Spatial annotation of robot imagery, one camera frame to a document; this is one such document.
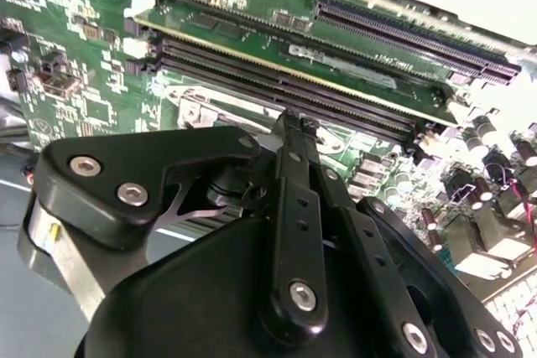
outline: screw hole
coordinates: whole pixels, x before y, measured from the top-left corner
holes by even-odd
[[[375,256],[375,260],[378,264],[380,264],[382,267],[386,266],[386,261],[382,259],[380,256]]]
[[[308,223],[304,220],[300,220],[296,223],[296,225],[304,232],[308,231],[310,229],[310,226],[308,226]]]

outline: pcie slot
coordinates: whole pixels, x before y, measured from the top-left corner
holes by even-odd
[[[506,86],[521,71],[520,66],[510,64],[501,55],[456,44],[452,40],[434,36],[423,29],[340,0],[317,0],[315,19],[493,84]]]

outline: silver screw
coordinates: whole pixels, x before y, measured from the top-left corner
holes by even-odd
[[[300,160],[301,160],[300,155],[297,154],[297,153],[295,153],[294,151],[291,151],[291,152],[289,153],[289,156],[290,156],[294,161],[296,161],[296,162],[298,162],[298,163],[299,163]]]
[[[317,298],[315,297],[313,289],[306,284],[301,281],[292,283],[289,287],[289,293],[291,294],[291,299],[293,299],[293,302],[300,310],[311,312],[315,309]]]
[[[91,177],[96,176],[101,172],[101,165],[99,162],[86,155],[74,157],[69,162],[69,166],[75,174],[80,176]]]
[[[148,201],[148,192],[143,186],[127,182],[117,189],[117,197],[125,204],[139,207]]]
[[[485,347],[489,352],[494,352],[496,350],[496,345],[494,344],[493,339],[490,338],[490,335],[485,333],[481,329],[476,329],[476,336],[479,342]]]
[[[252,148],[253,144],[248,137],[241,137],[238,139],[238,142],[241,143],[244,147]]]
[[[511,354],[514,354],[516,349],[514,348],[513,341],[511,341],[511,339],[501,331],[497,331],[496,335],[500,339],[500,344],[503,346],[503,348],[509,351]]]
[[[330,168],[327,168],[326,169],[326,175],[328,175],[328,178],[332,179],[332,180],[336,180],[337,179],[337,174],[336,172],[334,172],[332,169]]]
[[[412,345],[412,348],[421,355],[427,352],[427,340],[418,326],[411,323],[403,324],[404,338]]]
[[[375,211],[377,211],[378,213],[380,213],[380,214],[384,214],[384,206],[381,205],[380,203],[374,202],[374,203],[373,203],[373,208],[374,208]]]

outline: red wire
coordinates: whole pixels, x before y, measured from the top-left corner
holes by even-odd
[[[522,193],[520,192],[520,189],[517,186],[516,179],[513,179],[513,181],[511,181],[511,189],[513,189],[513,193],[515,193],[516,196],[520,199],[520,202],[522,203],[522,206],[524,207],[524,211],[526,212],[526,217],[528,219],[529,224],[531,225],[532,232],[534,234],[534,248],[537,251],[537,231],[535,230],[534,217],[533,217],[533,214],[531,213],[531,207],[529,207],[529,203],[524,199],[524,197],[522,197]],[[517,332],[519,331],[520,325],[522,324],[522,318],[524,317],[525,314],[528,313],[529,307],[533,305],[535,302],[537,302],[537,295],[535,295],[532,299],[530,299],[523,309],[517,312],[518,317],[513,325],[513,335],[515,337],[517,335]]]

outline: ram slot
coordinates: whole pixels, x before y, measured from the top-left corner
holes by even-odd
[[[154,44],[149,60],[131,61],[128,71],[178,71],[209,84],[233,89],[260,101],[292,107],[317,119],[356,129],[384,140],[401,143],[411,137],[423,119],[371,105],[352,96],[310,83],[283,72],[202,49],[180,39],[163,36]]]

